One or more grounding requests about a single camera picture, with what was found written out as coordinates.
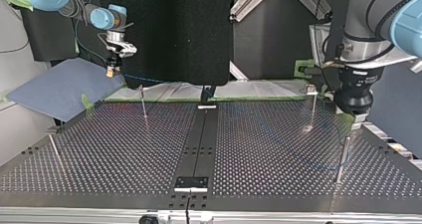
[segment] table surface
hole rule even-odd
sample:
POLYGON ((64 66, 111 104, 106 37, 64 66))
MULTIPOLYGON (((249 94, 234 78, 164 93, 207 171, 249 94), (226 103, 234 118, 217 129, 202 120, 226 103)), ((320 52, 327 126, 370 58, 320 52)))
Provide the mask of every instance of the table surface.
POLYGON ((0 206, 422 214, 422 173, 330 103, 104 103, 0 167, 0 206), (351 136, 341 184, 333 180, 351 136), (175 192, 179 177, 208 191, 175 192))

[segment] black cable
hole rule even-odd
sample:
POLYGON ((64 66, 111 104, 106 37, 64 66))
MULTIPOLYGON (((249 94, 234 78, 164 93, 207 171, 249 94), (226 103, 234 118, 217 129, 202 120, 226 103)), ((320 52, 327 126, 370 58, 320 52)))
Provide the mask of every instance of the black cable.
POLYGON ((24 50, 26 47, 28 47, 28 45, 29 45, 29 39, 28 39, 28 41, 25 43, 25 45, 24 45, 24 46, 22 46, 22 47, 20 47, 20 48, 17 48, 17 49, 9 50, 9 51, 0 51, 0 54, 6 54, 6 53, 19 52, 19 51, 24 50))
POLYGON ((347 64, 347 65, 358 65, 358 64, 363 64, 363 63, 368 63, 368 62, 373 62, 376 59, 379 59, 385 55, 387 55, 388 53, 390 53, 393 49, 395 48, 394 44, 391 44, 387 49, 385 49, 383 52, 370 57, 368 59, 365 60, 360 60, 360 61, 341 61, 343 64, 347 64))
POLYGON ((328 36, 326 36, 325 40, 323 40, 322 42, 322 53, 324 56, 326 56, 326 45, 328 43, 328 39, 331 36, 331 34, 329 34, 328 36))
POLYGON ((317 11, 319 9, 320 2, 321 2, 321 0, 317 0, 317 2, 316 2, 316 13, 315 13, 316 21, 314 23, 314 38, 315 38, 315 45, 316 45, 316 56, 317 56, 317 61, 319 63, 318 67, 320 68, 320 70, 322 72, 323 79, 325 80, 325 83, 328 86, 329 91, 334 95, 334 91, 332 90, 332 87, 329 85, 328 79, 326 78, 325 71, 323 70, 323 68, 320 67, 321 61, 320 61, 320 57, 319 57, 319 51, 317 50, 317 11))
POLYGON ((186 214, 186 224, 190 224, 190 217, 189 217, 190 194, 191 194, 191 193, 189 193, 189 198, 187 199, 187 204, 186 204, 186 209, 185 209, 185 214, 186 214))

